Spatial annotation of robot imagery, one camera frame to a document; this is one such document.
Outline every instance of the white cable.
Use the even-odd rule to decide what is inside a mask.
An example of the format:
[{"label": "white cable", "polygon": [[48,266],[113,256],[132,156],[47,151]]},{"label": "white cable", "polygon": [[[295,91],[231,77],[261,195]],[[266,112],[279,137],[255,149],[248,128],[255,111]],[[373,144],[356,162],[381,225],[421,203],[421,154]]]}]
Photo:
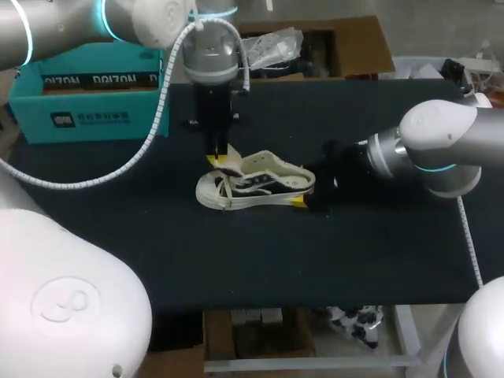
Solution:
[{"label": "white cable", "polygon": [[483,287],[483,280],[481,279],[480,265],[478,264],[478,259],[476,257],[476,249],[474,248],[473,237],[471,236],[471,230],[469,229],[469,221],[467,219],[467,214],[465,213],[464,200],[462,197],[457,197],[458,212],[460,213],[460,218],[462,221],[462,227],[464,228],[465,241],[467,242],[467,247],[469,248],[469,254],[471,256],[472,268],[474,269],[474,274],[476,276],[476,281],[479,287]]},{"label": "white cable", "polygon": [[[242,56],[243,67],[245,68],[243,70],[243,89],[245,91],[249,91],[250,90],[249,63],[248,60],[246,59],[245,47],[243,45],[239,32],[232,24],[230,24],[226,20],[222,20],[219,18],[206,18],[206,19],[200,18],[199,22],[203,24],[221,24],[225,26],[235,36],[235,39],[238,42],[239,52]],[[135,165],[143,157],[143,155],[147,152],[147,150],[149,150],[149,147],[158,132],[159,122],[161,120],[161,115],[163,114],[163,109],[165,108],[166,96],[168,95],[168,88],[170,86],[170,80],[172,78],[173,65],[175,64],[175,60],[182,46],[182,42],[186,39],[187,35],[190,32],[192,32],[196,27],[197,25],[194,22],[190,23],[188,26],[186,26],[184,30],[182,30],[179,37],[173,44],[172,53],[170,54],[170,57],[168,59],[168,65],[166,67],[165,78],[163,81],[163,86],[161,88],[161,94],[159,96],[159,102],[157,103],[156,114],[154,116],[154,121],[152,122],[152,127],[150,128],[149,135],[146,137],[145,141],[143,142],[143,145],[136,152],[136,154],[122,167],[116,169],[115,171],[109,173],[108,175],[104,175],[102,177],[93,180],[81,181],[79,183],[51,183],[50,181],[37,179],[33,176],[27,175],[26,173],[23,173],[18,169],[15,169],[12,165],[7,163],[6,161],[3,161],[2,159],[0,159],[0,165],[12,176],[21,181],[24,181],[25,183],[30,183],[37,187],[45,187],[47,189],[53,189],[55,191],[74,191],[84,189],[86,187],[95,187],[102,183],[111,181],[116,177],[122,175],[123,173],[127,172],[129,169],[131,169],[133,165]]]}]

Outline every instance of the black and white shoe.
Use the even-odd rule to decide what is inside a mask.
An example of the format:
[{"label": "black and white shoe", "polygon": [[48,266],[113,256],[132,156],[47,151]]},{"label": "black and white shoe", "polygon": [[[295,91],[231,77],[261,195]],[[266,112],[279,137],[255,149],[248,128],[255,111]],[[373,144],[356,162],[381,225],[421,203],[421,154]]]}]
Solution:
[{"label": "black and white shoe", "polygon": [[226,162],[216,162],[215,168],[196,187],[196,198],[210,209],[290,206],[315,185],[315,175],[309,170],[282,161],[269,151],[242,158],[229,147]]}]

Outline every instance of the sneaker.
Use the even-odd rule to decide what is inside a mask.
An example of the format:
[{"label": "sneaker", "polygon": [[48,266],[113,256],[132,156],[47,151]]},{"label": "sneaker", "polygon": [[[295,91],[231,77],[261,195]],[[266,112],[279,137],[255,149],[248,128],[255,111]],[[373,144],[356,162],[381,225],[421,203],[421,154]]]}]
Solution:
[{"label": "sneaker", "polygon": [[309,170],[282,161],[269,151],[242,158],[230,146],[226,161],[216,161],[215,168],[196,186],[196,198],[210,209],[290,206],[315,185],[315,175]]}]

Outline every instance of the floor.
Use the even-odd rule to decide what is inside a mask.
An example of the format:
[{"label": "floor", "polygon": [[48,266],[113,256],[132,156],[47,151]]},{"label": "floor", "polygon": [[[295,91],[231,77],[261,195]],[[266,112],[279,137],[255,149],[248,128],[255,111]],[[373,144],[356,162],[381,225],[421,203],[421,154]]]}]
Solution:
[{"label": "floor", "polygon": [[[266,0],[239,0],[245,20],[331,19],[376,14],[393,55],[470,55],[487,39],[494,54],[504,60],[504,6],[492,0],[272,0],[274,11],[266,10]],[[0,104],[5,103],[13,72],[0,72]],[[0,154],[5,147],[0,139]],[[429,333],[442,306],[413,306],[413,316],[421,340]],[[385,324],[382,354],[398,347],[394,328]],[[319,355],[334,355],[334,343],[318,341]],[[372,353],[347,341],[338,342],[339,354]],[[372,371],[338,370],[330,372],[278,372],[267,376],[313,378],[395,378],[401,369]]]}]

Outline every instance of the plastic bag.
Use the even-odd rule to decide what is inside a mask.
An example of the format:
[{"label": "plastic bag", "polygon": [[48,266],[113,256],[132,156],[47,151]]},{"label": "plastic bag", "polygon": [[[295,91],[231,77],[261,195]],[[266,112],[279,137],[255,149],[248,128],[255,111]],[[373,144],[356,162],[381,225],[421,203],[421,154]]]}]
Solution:
[{"label": "plastic bag", "polygon": [[260,37],[243,40],[250,70],[263,69],[299,57],[303,40],[302,31],[288,28]]}]

